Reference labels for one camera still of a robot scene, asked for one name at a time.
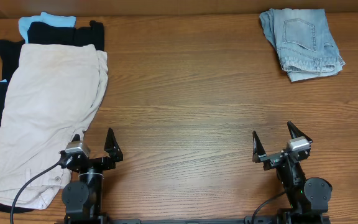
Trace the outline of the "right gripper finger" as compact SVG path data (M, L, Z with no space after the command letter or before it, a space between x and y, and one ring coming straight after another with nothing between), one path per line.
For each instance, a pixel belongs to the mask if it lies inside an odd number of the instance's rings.
M266 153L256 131L252 132L252 140L253 140L252 161L254 163L259 163L261 162L261 158L266 156Z
M292 139L299 138L299 137L305 137L309 143L313 142L313 140L309 136L307 136L305 133L300 131L291 121L287 122L287 127L288 127L288 130L290 132L290 136Z

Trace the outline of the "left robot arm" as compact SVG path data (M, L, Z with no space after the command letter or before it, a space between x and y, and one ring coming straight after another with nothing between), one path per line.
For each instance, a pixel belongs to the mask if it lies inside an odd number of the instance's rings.
M116 168L123 161L123 153L109 128L104 144L107 156L90 158L89 147L75 135L61 151L59 165L78 173L78 180L65 186L62 201L65 204L65 223L109 223L109 215L101 211L103 172Z

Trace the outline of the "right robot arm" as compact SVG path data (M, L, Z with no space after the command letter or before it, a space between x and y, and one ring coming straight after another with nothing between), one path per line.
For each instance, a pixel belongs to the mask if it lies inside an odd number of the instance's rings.
M333 187L320 177L306 178L300 162L310 156L313 140L300 131L292 122L287 123L291 139L280 152L267 155L257 135L252 132L252 161L262 163L264 170L276 170L277 178L283 185L283 192L259 205L249 222L260 219L270 223L329 223L328 211ZM286 195L290 208L281 208L274 216L259 216L258 212L268 203Z

